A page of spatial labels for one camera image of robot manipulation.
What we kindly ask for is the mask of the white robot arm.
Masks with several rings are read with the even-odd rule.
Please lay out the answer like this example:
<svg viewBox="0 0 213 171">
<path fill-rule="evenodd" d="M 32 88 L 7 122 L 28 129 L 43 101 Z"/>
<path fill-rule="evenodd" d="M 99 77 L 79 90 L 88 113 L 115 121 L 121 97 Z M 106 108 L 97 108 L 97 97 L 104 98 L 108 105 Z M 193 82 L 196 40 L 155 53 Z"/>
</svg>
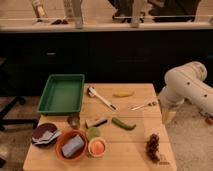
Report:
<svg viewBox="0 0 213 171">
<path fill-rule="evenodd" d="M 158 95 L 162 123 L 168 124 L 176 110 L 188 99 L 204 116 L 213 117 L 213 87 L 204 83 L 206 67 L 197 61 L 168 70 L 164 76 L 165 86 Z"/>
</svg>

